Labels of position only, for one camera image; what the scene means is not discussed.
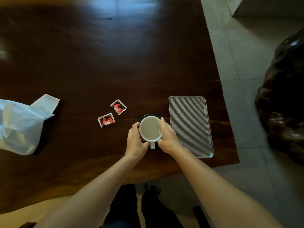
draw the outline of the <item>human arm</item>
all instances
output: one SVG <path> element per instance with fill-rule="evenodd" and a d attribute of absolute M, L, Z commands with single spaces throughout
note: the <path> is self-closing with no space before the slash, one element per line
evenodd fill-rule
<path fill-rule="evenodd" d="M 178 162 L 216 227 L 283 227 L 262 205 L 183 147 L 175 131 L 163 118 L 161 122 L 159 147 Z"/>
<path fill-rule="evenodd" d="M 129 130 L 125 155 L 43 218 L 35 228 L 98 227 L 118 189 L 150 145 L 141 142 L 139 124 L 135 123 Z"/>

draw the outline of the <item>polished wooden surface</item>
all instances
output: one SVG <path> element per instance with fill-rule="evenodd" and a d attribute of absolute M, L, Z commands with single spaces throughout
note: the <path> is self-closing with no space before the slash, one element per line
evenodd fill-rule
<path fill-rule="evenodd" d="M 123 156 L 142 115 L 169 122 L 170 96 L 206 98 L 215 155 L 203 162 L 239 162 L 200 0 L 68 1 L 0 7 L 1 98 L 61 99 L 33 155 L 0 151 L 0 212 L 77 192 Z M 101 128 L 110 112 L 116 123 Z M 148 150 L 125 183 L 180 172 Z"/>

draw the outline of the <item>coffee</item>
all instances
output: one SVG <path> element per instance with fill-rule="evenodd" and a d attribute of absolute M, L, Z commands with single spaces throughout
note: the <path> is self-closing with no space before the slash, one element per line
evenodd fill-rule
<path fill-rule="evenodd" d="M 145 118 L 139 127 L 140 133 L 147 140 L 157 139 L 161 135 L 161 129 L 161 120 L 154 116 Z"/>

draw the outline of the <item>cup handle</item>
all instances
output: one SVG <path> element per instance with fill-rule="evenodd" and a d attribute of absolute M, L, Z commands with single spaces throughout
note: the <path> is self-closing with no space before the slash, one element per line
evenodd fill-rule
<path fill-rule="evenodd" d="M 155 142 L 151 142 L 150 148 L 155 149 Z"/>

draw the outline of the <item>white bag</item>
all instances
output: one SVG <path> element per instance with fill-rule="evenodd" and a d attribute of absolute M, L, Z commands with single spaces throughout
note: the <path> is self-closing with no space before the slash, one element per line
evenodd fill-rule
<path fill-rule="evenodd" d="M 43 95 L 28 106 L 19 102 L 0 100 L 0 149 L 21 155 L 34 153 L 42 131 L 43 121 L 52 113 L 59 99 Z"/>

